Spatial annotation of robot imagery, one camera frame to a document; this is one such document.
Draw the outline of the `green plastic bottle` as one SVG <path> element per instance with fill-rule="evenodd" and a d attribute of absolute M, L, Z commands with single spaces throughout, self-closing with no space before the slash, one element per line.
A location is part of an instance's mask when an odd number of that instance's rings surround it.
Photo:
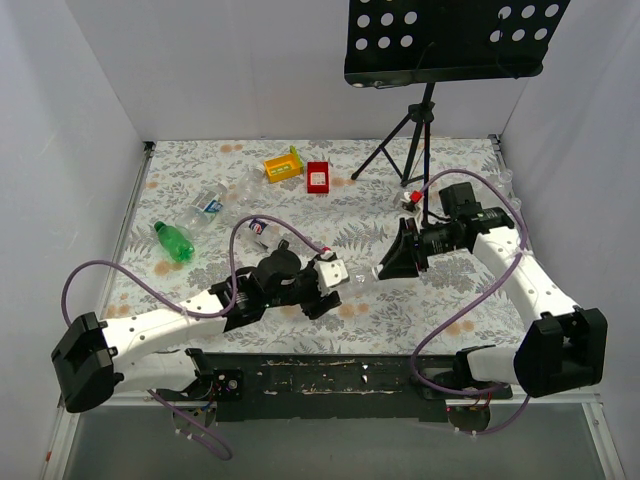
<path fill-rule="evenodd" d="M 178 228 L 156 221 L 154 230 L 160 245 L 174 262 L 186 263 L 193 258 L 194 246 Z"/>

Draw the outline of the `green plastic bin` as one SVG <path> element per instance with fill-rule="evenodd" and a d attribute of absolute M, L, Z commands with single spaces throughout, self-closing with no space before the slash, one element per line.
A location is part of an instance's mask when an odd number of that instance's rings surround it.
<path fill-rule="evenodd" d="M 294 163 L 297 165 L 296 168 L 299 168 L 299 169 L 303 170 L 304 169 L 304 163 L 301 160 L 300 155 L 299 155 L 298 151 L 296 150 L 295 146 L 291 145 L 289 147 L 289 153 L 292 155 Z"/>

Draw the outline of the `clear Pepsi bottle black cap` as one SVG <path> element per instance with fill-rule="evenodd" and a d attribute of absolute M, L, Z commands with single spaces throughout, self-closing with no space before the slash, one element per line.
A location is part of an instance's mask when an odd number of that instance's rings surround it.
<path fill-rule="evenodd" d="M 238 229 L 237 235 L 265 251 L 277 249 L 283 241 L 283 236 L 278 227 L 262 218 L 251 218 L 243 222 Z"/>

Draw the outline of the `large clear bottle white cap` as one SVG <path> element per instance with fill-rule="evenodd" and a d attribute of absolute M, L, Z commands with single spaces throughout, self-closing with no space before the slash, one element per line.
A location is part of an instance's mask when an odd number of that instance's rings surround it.
<path fill-rule="evenodd" d="M 222 221 L 233 227 L 241 218 L 251 214 L 251 207 L 264 186 L 265 169 L 262 165 L 248 168 L 228 194 L 222 210 Z"/>

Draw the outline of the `red plastic bin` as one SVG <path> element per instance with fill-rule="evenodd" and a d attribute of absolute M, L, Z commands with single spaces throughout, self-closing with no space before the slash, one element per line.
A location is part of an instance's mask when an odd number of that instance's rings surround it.
<path fill-rule="evenodd" d="M 330 191 L 329 163 L 312 161 L 307 163 L 306 187 L 309 194 L 328 194 Z"/>

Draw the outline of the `large clear crumpled bottle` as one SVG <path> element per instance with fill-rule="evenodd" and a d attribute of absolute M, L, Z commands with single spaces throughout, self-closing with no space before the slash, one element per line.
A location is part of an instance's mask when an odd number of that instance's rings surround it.
<path fill-rule="evenodd" d="M 175 226 L 196 249 L 224 247 L 232 228 L 239 220 L 238 212 L 221 210 L 217 213 L 189 208 L 175 220 Z"/>

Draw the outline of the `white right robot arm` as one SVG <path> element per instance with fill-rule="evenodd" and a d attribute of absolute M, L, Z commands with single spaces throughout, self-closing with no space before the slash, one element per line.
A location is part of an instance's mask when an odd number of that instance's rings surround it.
<path fill-rule="evenodd" d="M 416 278 L 427 270 L 430 257 L 466 249 L 500 281 L 526 334 L 516 348 L 463 349 L 456 353 L 451 371 L 432 379 L 414 366 L 416 379 L 434 390 L 469 398 L 500 384 L 518 385 L 533 398 L 598 384 L 608 327 L 602 312 L 583 309 L 563 293 L 522 248 L 513 220 L 500 207 L 483 208 L 470 183 L 446 187 L 439 197 L 447 221 L 420 227 L 412 218 L 401 219 L 376 277 Z"/>

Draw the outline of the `yellow plastic bin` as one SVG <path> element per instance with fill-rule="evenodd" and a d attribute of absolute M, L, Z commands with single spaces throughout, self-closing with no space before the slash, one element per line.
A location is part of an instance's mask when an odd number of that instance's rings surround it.
<path fill-rule="evenodd" d="M 304 164 L 293 153 L 267 160 L 264 167 L 270 183 L 281 182 L 304 173 Z"/>

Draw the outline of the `black music stand tripod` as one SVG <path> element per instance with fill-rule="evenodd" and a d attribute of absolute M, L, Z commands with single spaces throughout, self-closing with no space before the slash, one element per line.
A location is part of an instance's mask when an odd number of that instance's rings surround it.
<path fill-rule="evenodd" d="M 405 165 L 394 169 L 402 186 L 427 179 L 411 172 L 418 145 L 430 142 L 436 85 L 539 75 L 568 6 L 563 0 L 350 2 L 345 81 L 378 90 L 425 87 L 388 135 L 394 139 L 407 123 L 415 125 Z"/>

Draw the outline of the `aluminium frame rail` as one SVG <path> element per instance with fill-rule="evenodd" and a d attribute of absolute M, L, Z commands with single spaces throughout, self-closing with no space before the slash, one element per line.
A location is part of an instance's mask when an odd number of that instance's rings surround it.
<path fill-rule="evenodd" d="M 61 388 L 54 434 L 45 458 L 41 477 L 61 479 L 64 476 L 80 414 L 106 402 L 114 394 L 115 386 L 124 375 L 115 365 L 121 347 L 110 347 L 106 340 L 108 321 L 101 318 L 106 311 L 115 275 L 124 268 L 119 265 L 125 240 L 131 228 L 143 183 L 153 157 L 156 143 L 145 141 L 142 164 L 134 181 L 134 188 L 118 234 L 114 254 L 110 260 L 90 260 L 74 268 L 62 290 L 61 307 L 67 329 L 51 353 L 57 381 Z M 71 282 L 90 266 L 107 266 L 109 273 L 97 308 L 72 319 L 67 301 Z"/>

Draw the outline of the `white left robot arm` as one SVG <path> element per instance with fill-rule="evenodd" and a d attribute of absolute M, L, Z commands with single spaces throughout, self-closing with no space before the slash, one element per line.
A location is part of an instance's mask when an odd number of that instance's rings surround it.
<path fill-rule="evenodd" d="M 115 319 L 93 312 L 68 319 L 51 354 L 64 406 L 82 413 L 116 393 L 151 389 L 203 399 L 212 390 L 211 373 L 185 351 L 168 348 L 258 322 L 269 308 L 299 306 L 317 319 L 340 305 L 338 288 L 348 280 L 344 261 L 329 250 L 303 264 L 280 248 L 179 304 Z"/>

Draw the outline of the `clear bottle green-blue label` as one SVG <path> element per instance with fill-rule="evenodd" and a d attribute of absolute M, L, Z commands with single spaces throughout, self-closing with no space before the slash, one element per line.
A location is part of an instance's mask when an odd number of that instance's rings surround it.
<path fill-rule="evenodd" d="M 219 181 L 204 186 L 190 203 L 187 211 L 197 219 L 212 220 L 226 203 L 228 184 Z"/>

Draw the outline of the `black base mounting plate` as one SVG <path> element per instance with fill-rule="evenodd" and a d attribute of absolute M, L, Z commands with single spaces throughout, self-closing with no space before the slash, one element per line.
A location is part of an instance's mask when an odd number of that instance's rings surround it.
<path fill-rule="evenodd" d="M 449 395 L 422 386 L 407 355 L 187 352 L 186 387 L 168 401 L 210 403 L 219 422 L 417 419 L 445 423 Z"/>

